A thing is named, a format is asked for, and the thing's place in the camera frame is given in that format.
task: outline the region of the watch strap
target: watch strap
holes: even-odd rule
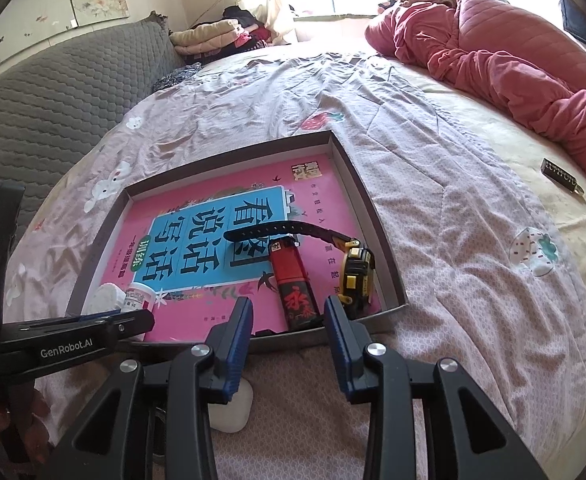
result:
[[[264,238],[277,235],[305,235],[319,238],[327,244],[334,245],[340,251],[346,251],[346,243],[356,240],[331,229],[318,225],[300,222],[297,220],[282,220],[278,222],[262,222],[256,225],[233,229],[224,233],[229,242],[243,242],[254,238]]]

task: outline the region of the red lighter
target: red lighter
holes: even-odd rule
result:
[[[268,258],[273,266],[288,329],[295,331],[320,326],[322,317],[295,239],[290,235],[273,238],[268,243]]]

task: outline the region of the human hand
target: human hand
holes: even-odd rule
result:
[[[44,463],[49,455],[48,430],[39,417],[47,416],[50,413],[50,408],[42,394],[37,390],[33,392],[30,408],[33,414],[32,424],[24,434],[24,447],[31,461]],[[8,428],[9,425],[9,410],[0,405],[0,433]]]

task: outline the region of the pink blanket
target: pink blanket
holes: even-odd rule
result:
[[[586,173],[586,53],[550,23],[496,0],[423,2],[377,16],[366,40],[559,142]]]

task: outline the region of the pile of clothes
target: pile of clothes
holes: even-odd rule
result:
[[[201,63],[193,63],[192,65],[176,68],[170,74],[167,74],[155,81],[153,86],[151,86],[151,92],[155,93],[158,90],[164,90],[172,86],[179,85],[182,81],[192,79],[200,70],[202,70]]]
[[[190,30],[174,32],[170,40],[187,64],[206,64],[268,46],[270,31],[248,10],[231,6],[224,9],[221,20],[198,23]]]

